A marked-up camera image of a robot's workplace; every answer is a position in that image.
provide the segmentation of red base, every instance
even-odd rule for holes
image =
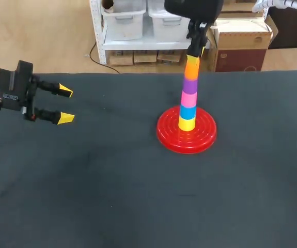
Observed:
[[[190,132],[179,129],[180,107],[164,112],[157,127],[159,141],[168,149],[179,153],[202,152],[215,142],[217,127],[214,119],[201,108],[196,109],[195,128]]]

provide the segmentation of wooden floor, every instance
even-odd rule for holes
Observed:
[[[0,68],[19,59],[35,73],[101,72],[86,55],[94,43],[89,0],[0,0]],[[98,59],[97,51],[93,57]],[[297,49],[269,50],[264,70],[297,70]],[[182,66],[118,67],[124,72],[183,72]]]

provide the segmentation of brown box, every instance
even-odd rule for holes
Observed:
[[[111,66],[131,66],[133,65],[133,51],[111,51],[109,55]]]
[[[215,72],[260,71],[265,53],[277,35],[272,19],[220,19],[208,32],[209,70]]]
[[[256,0],[224,0],[219,18],[249,18],[262,17],[263,13],[253,13]]]
[[[179,63],[182,54],[183,50],[160,50],[158,60]]]
[[[138,50],[133,53],[134,63],[155,63],[157,61],[158,52],[155,50]]]

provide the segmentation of colorful ring stack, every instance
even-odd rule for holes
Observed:
[[[195,128],[199,67],[200,58],[187,55],[178,122],[178,127],[186,132],[192,131]]]

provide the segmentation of plastic storage box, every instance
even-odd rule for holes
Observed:
[[[111,40],[135,40],[143,36],[143,16],[146,0],[115,0],[114,12],[101,8]]]
[[[167,12],[164,9],[164,0],[148,0],[148,13],[153,18],[154,36],[157,42],[186,40],[190,20]]]

